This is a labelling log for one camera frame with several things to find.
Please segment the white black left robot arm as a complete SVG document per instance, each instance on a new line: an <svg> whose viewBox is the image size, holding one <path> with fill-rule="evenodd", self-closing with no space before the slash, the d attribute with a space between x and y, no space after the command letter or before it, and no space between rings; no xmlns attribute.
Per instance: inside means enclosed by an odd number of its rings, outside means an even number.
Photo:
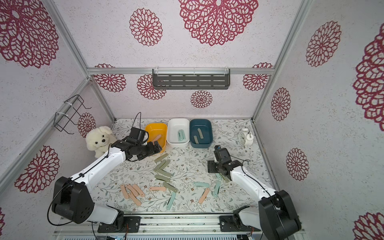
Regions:
<svg viewBox="0 0 384 240"><path fill-rule="evenodd" d="M106 153L85 169L69 178L61 177L56 180L48 213L55 213L70 223L98 222L121 230L124 227L124 212L96 204L91 192L111 170L124 161L133 156L140 161L161 151L162 147L158 142L134 145L123 140L116 141L108 147Z"/></svg>

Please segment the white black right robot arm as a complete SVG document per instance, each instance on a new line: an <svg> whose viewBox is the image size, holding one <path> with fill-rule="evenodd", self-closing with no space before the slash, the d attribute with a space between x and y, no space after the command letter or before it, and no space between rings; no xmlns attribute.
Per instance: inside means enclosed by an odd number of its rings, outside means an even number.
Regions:
<svg viewBox="0 0 384 240"><path fill-rule="evenodd" d="M222 217L223 232L260 230L268 240L287 240L302 229L286 191L277 191L259 181L239 159L233 160L226 148L215 146L214 155L215 160L208 161L208 172L228 178L258 203L258 207L244 206L235 210L231 218Z"/></svg>

